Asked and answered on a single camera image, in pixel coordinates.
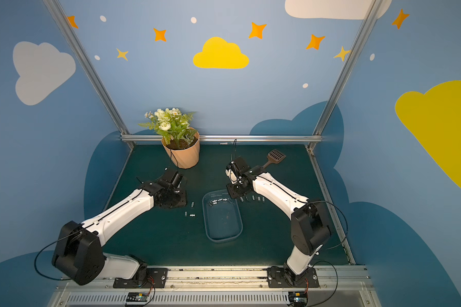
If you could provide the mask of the left aluminium frame post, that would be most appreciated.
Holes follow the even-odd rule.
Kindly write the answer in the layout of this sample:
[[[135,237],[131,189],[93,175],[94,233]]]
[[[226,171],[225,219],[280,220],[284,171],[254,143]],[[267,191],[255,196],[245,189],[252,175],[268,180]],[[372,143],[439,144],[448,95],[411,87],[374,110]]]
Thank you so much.
[[[115,106],[114,101],[110,97],[107,89],[101,81],[98,73],[96,72],[92,61],[89,59],[87,52],[85,51],[80,39],[74,31],[74,28],[70,25],[64,9],[62,8],[59,1],[44,0],[43,3],[46,5],[52,18],[59,27],[62,35],[66,39],[68,45],[72,49],[73,53],[77,57],[80,65],[82,66],[87,78],[91,82],[93,89],[98,94],[101,102],[109,113],[111,119],[116,125],[120,132],[120,136],[130,134],[124,120],[122,119],[118,109]]]

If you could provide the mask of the aluminium frame post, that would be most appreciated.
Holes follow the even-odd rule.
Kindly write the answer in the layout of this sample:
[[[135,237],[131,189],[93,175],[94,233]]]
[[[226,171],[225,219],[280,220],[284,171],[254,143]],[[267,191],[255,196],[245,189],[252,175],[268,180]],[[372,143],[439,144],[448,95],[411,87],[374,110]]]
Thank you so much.
[[[375,23],[378,19],[378,13],[381,9],[381,6],[384,1],[382,0],[375,0],[372,1],[368,10],[366,12],[366,16],[361,24],[357,32],[357,36],[353,41],[351,51],[348,55],[348,58],[344,62],[342,69],[340,71],[339,77],[335,83],[334,89],[320,115],[320,118],[316,124],[315,130],[313,132],[314,137],[319,137],[320,141],[311,141],[307,145],[307,149],[309,152],[313,152],[317,143],[321,142],[322,134],[327,126],[327,123],[336,107],[341,94],[343,93],[344,87],[348,83],[348,79],[357,63],[359,56],[375,26]]]
[[[74,31],[74,28],[70,25],[64,9],[62,8],[59,1],[44,0],[43,3],[46,5],[52,18],[59,27],[62,35],[66,39],[68,45],[72,49],[73,53],[77,57],[80,65],[82,66],[87,78],[91,82],[93,89],[98,94],[101,102],[109,113],[111,119],[116,125],[120,132],[120,136],[130,134],[124,120],[122,119],[118,109],[115,106],[114,101],[110,97],[107,89],[101,81],[98,73],[96,72],[92,61],[89,59],[87,52],[85,51],[80,39]]]

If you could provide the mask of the left controller board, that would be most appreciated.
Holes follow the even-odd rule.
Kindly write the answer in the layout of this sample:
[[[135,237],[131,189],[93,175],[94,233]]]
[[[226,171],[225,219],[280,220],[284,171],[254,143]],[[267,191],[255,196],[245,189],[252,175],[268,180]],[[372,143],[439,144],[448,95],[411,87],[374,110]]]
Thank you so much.
[[[148,292],[129,292],[126,300],[126,306],[145,306],[149,301]]]

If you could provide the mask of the controller board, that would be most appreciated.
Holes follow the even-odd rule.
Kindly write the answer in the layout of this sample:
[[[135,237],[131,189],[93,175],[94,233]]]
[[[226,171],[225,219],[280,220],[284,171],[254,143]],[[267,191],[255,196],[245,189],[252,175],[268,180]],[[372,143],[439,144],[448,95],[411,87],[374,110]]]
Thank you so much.
[[[145,306],[149,301],[148,292],[129,292],[126,300],[126,306]]]
[[[288,292],[288,306],[305,307],[308,303],[308,297],[305,292]]]

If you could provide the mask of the right controller board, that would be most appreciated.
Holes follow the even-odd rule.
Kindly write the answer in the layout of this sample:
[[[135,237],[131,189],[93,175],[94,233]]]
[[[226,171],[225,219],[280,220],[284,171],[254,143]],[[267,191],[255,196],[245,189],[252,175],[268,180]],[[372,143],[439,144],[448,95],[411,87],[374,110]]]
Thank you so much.
[[[308,297],[305,292],[288,292],[288,306],[305,307],[308,303]]]

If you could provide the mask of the right aluminium frame post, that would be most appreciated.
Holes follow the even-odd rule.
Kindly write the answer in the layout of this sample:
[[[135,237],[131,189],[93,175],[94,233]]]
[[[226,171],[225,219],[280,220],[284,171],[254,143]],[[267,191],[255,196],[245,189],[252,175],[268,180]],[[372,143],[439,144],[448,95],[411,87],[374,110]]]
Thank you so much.
[[[321,142],[322,134],[327,126],[327,123],[336,107],[341,94],[343,93],[344,87],[348,83],[348,79],[357,63],[359,56],[375,26],[375,23],[378,19],[378,13],[381,9],[381,6],[384,1],[382,0],[375,0],[372,1],[368,10],[366,12],[366,16],[361,24],[357,32],[357,36],[353,41],[351,51],[348,55],[348,58],[344,62],[342,69],[340,71],[339,77],[335,83],[334,89],[320,115],[320,118],[316,124],[315,130],[313,132],[314,137],[319,137],[320,141],[311,141],[307,145],[307,149],[309,152],[313,152],[317,143]]]

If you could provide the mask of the pile of chrome sockets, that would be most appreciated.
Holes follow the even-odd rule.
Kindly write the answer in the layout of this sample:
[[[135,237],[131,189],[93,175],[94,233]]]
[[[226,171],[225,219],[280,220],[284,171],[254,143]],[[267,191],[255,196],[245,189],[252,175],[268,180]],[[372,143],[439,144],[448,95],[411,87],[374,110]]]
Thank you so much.
[[[228,202],[229,200],[227,198],[219,198],[219,199],[216,199],[216,200],[211,200],[208,202],[208,205],[210,207],[213,207],[215,205],[218,205],[220,203],[225,203],[225,202]]]

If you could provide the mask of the terracotta flower pot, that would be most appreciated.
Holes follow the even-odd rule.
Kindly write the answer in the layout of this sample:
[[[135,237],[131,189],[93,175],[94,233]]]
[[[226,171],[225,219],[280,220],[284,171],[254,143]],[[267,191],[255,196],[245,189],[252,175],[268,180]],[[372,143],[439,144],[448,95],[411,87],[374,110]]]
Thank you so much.
[[[162,139],[162,144],[171,161],[181,169],[190,169],[197,165],[200,159],[200,135],[195,132],[195,141],[186,149],[173,150],[167,147],[166,142]]]

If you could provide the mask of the small brown slotted scoop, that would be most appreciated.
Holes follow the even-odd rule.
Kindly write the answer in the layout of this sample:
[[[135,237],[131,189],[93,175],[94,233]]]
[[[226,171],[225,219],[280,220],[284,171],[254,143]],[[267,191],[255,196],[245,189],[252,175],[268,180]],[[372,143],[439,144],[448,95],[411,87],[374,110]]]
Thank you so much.
[[[266,169],[268,166],[274,164],[277,165],[286,158],[286,155],[280,152],[277,149],[273,149],[267,155],[267,162],[263,165],[263,169]]]

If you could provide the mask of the aluminium front rail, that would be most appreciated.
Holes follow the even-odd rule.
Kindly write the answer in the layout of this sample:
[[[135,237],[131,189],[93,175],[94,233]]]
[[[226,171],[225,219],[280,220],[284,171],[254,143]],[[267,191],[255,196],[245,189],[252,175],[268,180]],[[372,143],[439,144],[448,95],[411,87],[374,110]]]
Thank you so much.
[[[164,289],[114,289],[114,279],[78,286],[63,281],[50,306],[126,306],[129,292],[148,292],[145,306],[288,306],[305,292],[307,306],[380,306],[364,266],[315,265],[319,288],[270,288],[266,266],[169,266]]]

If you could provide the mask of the aluminium back crossbar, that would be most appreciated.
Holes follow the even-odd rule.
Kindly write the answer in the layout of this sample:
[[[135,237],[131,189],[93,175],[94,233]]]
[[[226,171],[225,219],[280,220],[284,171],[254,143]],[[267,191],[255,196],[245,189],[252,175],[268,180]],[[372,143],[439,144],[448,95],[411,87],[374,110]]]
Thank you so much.
[[[240,142],[249,143],[320,143],[321,136],[258,136],[258,135],[200,135],[200,140],[203,142],[230,142],[235,139]],[[148,134],[122,134],[121,140],[125,142],[138,142],[138,141],[161,141],[162,137],[159,135]]]

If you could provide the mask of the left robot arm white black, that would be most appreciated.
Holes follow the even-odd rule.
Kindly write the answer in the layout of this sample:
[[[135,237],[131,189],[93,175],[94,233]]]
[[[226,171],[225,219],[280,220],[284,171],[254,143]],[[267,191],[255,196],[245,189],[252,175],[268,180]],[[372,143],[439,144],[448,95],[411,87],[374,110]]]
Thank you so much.
[[[147,284],[147,264],[134,256],[103,252],[103,246],[138,216],[155,207],[176,209],[187,204],[186,189],[148,183],[106,211],[81,223],[70,221],[59,234],[52,265],[78,285],[114,278],[122,286]]]

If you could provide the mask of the white flowers green plant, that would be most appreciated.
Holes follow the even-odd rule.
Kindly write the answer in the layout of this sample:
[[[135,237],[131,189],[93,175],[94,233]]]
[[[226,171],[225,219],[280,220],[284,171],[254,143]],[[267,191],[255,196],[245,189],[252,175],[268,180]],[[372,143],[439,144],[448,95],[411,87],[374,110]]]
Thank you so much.
[[[147,112],[147,122],[139,126],[153,130],[162,137],[163,144],[170,150],[190,148],[197,140],[197,131],[191,127],[194,113],[182,113],[178,108],[157,109]]]

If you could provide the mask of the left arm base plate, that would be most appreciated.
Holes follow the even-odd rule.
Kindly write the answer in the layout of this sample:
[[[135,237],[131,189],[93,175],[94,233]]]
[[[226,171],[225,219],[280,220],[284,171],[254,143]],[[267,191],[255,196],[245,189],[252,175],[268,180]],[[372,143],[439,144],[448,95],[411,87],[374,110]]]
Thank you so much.
[[[162,267],[139,268],[131,279],[115,278],[114,289],[164,289],[169,270]]]

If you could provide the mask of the clear plastic storage box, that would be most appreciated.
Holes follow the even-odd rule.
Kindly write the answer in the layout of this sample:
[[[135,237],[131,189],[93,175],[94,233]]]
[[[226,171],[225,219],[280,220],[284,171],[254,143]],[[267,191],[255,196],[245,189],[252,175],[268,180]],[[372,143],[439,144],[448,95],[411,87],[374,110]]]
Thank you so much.
[[[229,201],[213,207],[211,200],[227,198]],[[243,231],[242,217],[238,202],[232,199],[227,190],[206,193],[202,198],[202,212],[207,238],[214,243],[226,243],[238,238]]]

